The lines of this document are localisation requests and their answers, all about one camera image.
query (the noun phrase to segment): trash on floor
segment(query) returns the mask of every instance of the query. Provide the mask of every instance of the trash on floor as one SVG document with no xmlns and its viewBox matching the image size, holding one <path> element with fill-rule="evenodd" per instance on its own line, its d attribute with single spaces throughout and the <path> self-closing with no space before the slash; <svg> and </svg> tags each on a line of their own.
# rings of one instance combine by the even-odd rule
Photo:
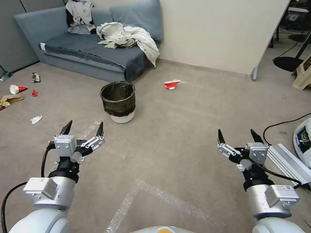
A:
<svg viewBox="0 0 311 233">
<path fill-rule="evenodd" d="M 27 90 L 27 89 L 28 89 L 28 87 L 26 87 L 26 86 L 10 85 L 10 92 L 12 94 L 17 94 L 17 93 L 20 93 L 20 92 Z"/>
<path fill-rule="evenodd" d="M 36 92 L 35 90 L 32 90 L 31 94 L 32 94 L 33 97 L 36 97 L 36 96 L 38 96 L 39 92 Z"/>
<path fill-rule="evenodd" d="M 0 77 L 0 82 L 4 82 L 5 80 L 9 79 L 12 76 L 11 71 L 5 71 L 3 72 L 2 76 Z"/>
<path fill-rule="evenodd" d="M 40 121 L 41 119 L 42 119 L 42 116 L 36 116 L 36 117 L 32 118 L 30 121 L 32 124 L 35 124 L 38 121 Z"/>
<path fill-rule="evenodd" d="M 23 100 L 24 98 L 20 95 L 5 95 L 0 99 L 0 111 L 9 107 L 11 103 Z"/>
<path fill-rule="evenodd" d="M 39 82 L 41 82 L 40 75 L 38 75 L 37 73 L 32 73 L 32 74 L 33 74 L 33 76 L 32 76 L 32 78 L 31 78 L 31 81 L 32 81 L 33 83 L 39 83 Z"/>
<path fill-rule="evenodd" d="M 173 81 L 165 82 L 164 85 L 167 89 L 174 90 L 179 82 L 180 80 L 174 79 Z"/>
</svg>

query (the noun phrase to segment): gray blanket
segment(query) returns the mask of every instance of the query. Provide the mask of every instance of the gray blanket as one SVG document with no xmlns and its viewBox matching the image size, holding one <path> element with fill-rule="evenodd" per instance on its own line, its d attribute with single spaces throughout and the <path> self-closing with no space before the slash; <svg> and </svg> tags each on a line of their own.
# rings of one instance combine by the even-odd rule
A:
<svg viewBox="0 0 311 233">
<path fill-rule="evenodd" d="M 45 50 L 50 53 L 71 55 L 121 67 L 125 70 L 125 79 L 128 81 L 135 79 L 150 64 L 150 61 L 138 46 L 110 49 L 97 44 L 99 41 L 102 41 L 102 39 L 95 34 L 65 33 L 53 39 L 42 41 L 42 43 L 45 43 Z"/>
</svg>

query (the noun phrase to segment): black chair leg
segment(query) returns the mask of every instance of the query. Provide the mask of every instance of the black chair leg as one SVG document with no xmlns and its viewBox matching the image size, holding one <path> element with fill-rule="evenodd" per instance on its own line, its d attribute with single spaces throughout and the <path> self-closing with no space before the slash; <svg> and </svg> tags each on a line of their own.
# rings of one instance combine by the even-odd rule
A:
<svg viewBox="0 0 311 233">
<path fill-rule="evenodd" d="M 269 48 L 274 48 L 274 39 L 273 37 L 271 38 L 270 44 L 269 44 Z"/>
<path fill-rule="evenodd" d="M 278 26 L 276 28 L 276 38 L 275 41 L 279 41 L 280 40 L 280 27 Z"/>
</svg>

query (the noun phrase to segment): white wall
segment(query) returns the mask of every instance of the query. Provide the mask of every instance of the white wall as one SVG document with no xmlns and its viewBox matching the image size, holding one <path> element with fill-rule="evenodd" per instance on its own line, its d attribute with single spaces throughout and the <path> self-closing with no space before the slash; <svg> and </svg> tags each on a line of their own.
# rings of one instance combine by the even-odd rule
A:
<svg viewBox="0 0 311 233">
<path fill-rule="evenodd" d="M 109 8 L 137 0 L 92 0 Z M 289 0 L 160 0 L 160 58 L 250 74 Z"/>
</svg>

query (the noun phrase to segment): white jacket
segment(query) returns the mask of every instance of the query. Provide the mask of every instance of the white jacket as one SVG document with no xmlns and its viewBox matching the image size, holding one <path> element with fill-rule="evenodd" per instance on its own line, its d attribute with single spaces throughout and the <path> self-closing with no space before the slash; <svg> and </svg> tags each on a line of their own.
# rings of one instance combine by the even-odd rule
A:
<svg viewBox="0 0 311 233">
<path fill-rule="evenodd" d="M 68 32 L 76 34 L 90 34 L 95 26 L 90 24 L 92 21 L 91 8 L 93 4 L 90 0 L 68 0 L 66 9 L 73 16 L 74 23 L 68 28 Z"/>
<path fill-rule="evenodd" d="M 99 44 L 106 44 L 107 48 L 116 48 L 117 45 L 132 47 L 137 43 L 138 47 L 146 54 L 148 60 L 155 66 L 156 59 L 160 55 L 155 41 L 145 29 L 139 27 L 123 27 L 118 22 L 105 23 L 96 28 L 97 35 L 105 40 Z"/>
</svg>

